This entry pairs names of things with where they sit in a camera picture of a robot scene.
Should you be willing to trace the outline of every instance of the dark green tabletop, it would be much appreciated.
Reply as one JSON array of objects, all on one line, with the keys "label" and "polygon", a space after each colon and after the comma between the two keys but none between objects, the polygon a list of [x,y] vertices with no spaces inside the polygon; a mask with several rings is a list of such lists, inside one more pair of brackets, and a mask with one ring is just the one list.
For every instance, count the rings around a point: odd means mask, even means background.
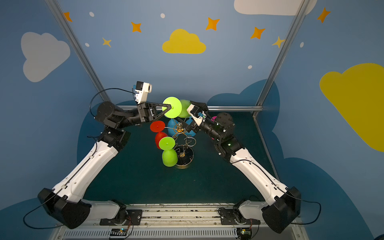
[{"label": "dark green tabletop", "polygon": [[[236,124],[236,138],[274,175],[252,115],[249,112],[230,114]],[[169,119],[162,120],[167,124]],[[202,131],[195,136],[197,144],[192,148],[195,156],[189,168],[164,166],[162,150],[155,145],[156,133],[149,126],[126,129],[131,132],[127,145],[92,181],[84,199],[115,199],[125,204],[237,203],[255,195],[252,200],[263,200],[243,173],[218,155],[211,138]]]}]

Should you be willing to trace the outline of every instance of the yellow cloud painting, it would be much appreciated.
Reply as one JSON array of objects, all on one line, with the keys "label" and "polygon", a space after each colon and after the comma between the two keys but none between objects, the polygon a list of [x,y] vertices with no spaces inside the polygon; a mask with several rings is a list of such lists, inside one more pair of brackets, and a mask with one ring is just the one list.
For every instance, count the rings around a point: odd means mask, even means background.
[{"label": "yellow cloud painting", "polygon": [[175,30],[169,37],[169,41],[163,43],[163,51],[166,53],[203,53],[207,47],[200,42],[196,34],[189,33],[184,29]]},{"label": "yellow cloud painting", "polygon": [[384,152],[384,67],[363,63],[329,72],[320,88],[363,141]]}]

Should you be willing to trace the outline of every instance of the blue wall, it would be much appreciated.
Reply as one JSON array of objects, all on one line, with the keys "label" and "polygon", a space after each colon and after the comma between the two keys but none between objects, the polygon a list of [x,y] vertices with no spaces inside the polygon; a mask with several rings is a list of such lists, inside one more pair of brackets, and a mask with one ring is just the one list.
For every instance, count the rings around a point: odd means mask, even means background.
[{"label": "blue wall", "polygon": [[[44,239],[50,230],[28,229],[22,217],[38,206],[33,198],[42,188],[52,188],[76,165],[81,123],[97,91],[71,47],[70,57],[41,81],[31,82],[24,75],[24,33],[49,33],[69,44],[44,0],[2,1],[0,20],[0,239]],[[27,221],[53,226],[46,217],[39,210]],[[7,222],[14,223],[11,235]]]},{"label": "blue wall", "polygon": [[[104,87],[130,89],[136,81],[145,81],[153,85],[152,102],[169,96],[207,102],[217,94],[239,94],[267,78],[279,52],[273,43],[278,36],[285,38],[293,20],[293,16],[241,14],[235,10],[234,0],[59,3],[70,13],[69,24]],[[208,18],[220,19],[216,31],[206,30]],[[141,32],[132,32],[131,22],[141,23]],[[260,39],[251,39],[255,27],[265,29]],[[180,28],[196,34],[206,45],[205,52],[164,52],[163,43]],[[111,47],[103,45],[103,38],[111,40]],[[108,94],[114,103],[131,100],[120,91]]]},{"label": "blue wall", "polygon": [[[321,23],[324,8],[331,13]],[[282,181],[301,190],[304,199],[323,204],[318,222],[306,227],[312,240],[373,239],[384,231],[384,152],[360,138],[319,86],[328,72],[362,63],[384,66],[383,10],[383,1],[318,0],[258,115]],[[365,84],[364,77],[359,84]],[[384,104],[359,96],[354,103],[377,104],[379,111]],[[316,204],[303,204],[303,220],[311,221],[317,211]]]}]

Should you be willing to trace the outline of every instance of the white robot arm segment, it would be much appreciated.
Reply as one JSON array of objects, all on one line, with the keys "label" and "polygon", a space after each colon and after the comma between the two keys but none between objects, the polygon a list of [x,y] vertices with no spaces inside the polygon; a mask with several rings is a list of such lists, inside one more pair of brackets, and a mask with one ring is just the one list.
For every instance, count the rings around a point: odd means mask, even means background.
[{"label": "white robot arm segment", "polygon": [[79,202],[93,179],[117,153],[118,151],[114,147],[108,147],[106,142],[95,143],[72,172],[53,187],[53,193],[57,193],[57,196],[64,197],[69,202]]},{"label": "white robot arm segment", "polygon": [[255,187],[263,195],[268,205],[272,205],[276,200],[275,197],[281,197],[284,193],[277,189],[286,191],[287,187],[279,182],[267,170],[265,170],[248,152],[246,148],[242,148],[236,152],[236,155],[231,156],[230,163],[237,167]]}]

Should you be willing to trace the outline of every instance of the lime green disc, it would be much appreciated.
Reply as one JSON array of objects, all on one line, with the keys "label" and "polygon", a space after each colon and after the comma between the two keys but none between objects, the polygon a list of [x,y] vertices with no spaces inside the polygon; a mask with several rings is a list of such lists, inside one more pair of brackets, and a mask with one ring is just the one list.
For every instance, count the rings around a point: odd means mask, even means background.
[{"label": "lime green disc", "polygon": [[191,105],[191,102],[188,100],[180,100],[181,102],[181,113],[178,115],[180,118],[188,118],[190,117],[189,113],[187,112],[187,108]]},{"label": "lime green disc", "polygon": [[177,163],[177,153],[174,149],[165,150],[162,154],[163,163],[167,167],[173,167]]},{"label": "lime green disc", "polygon": [[163,137],[159,142],[159,147],[163,150],[170,150],[175,146],[175,140],[171,137]]},{"label": "lime green disc", "polygon": [[172,109],[165,114],[165,116],[168,118],[176,118],[181,113],[181,110],[183,109],[181,106],[180,100],[178,100],[175,97],[166,98],[163,104],[170,104],[172,106]]}]

